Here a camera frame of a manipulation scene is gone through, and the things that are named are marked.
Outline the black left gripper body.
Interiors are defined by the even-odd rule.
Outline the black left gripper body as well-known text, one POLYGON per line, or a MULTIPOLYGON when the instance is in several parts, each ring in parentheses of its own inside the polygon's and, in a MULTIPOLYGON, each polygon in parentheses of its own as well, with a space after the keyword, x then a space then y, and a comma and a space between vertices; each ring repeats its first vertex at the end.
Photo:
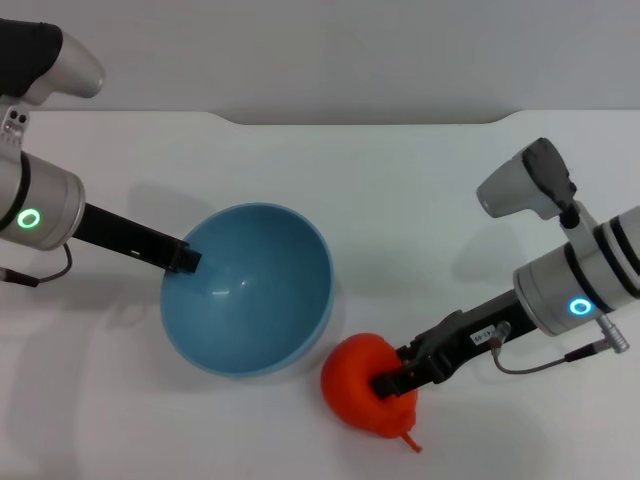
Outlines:
POLYGON ((165 271, 169 247, 183 241, 89 203, 73 237, 165 271))

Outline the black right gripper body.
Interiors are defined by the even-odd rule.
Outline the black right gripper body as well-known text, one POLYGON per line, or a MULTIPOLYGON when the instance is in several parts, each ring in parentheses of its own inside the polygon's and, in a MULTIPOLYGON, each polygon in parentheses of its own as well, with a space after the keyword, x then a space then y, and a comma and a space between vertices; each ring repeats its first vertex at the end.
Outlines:
POLYGON ((511 327, 507 340, 537 329, 514 290, 471 310, 455 311, 411 342, 411 346, 416 347, 410 360, 413 385, 443 383, 463 364, 488 352, 489 338, 500 322, 507 322, 511 327))

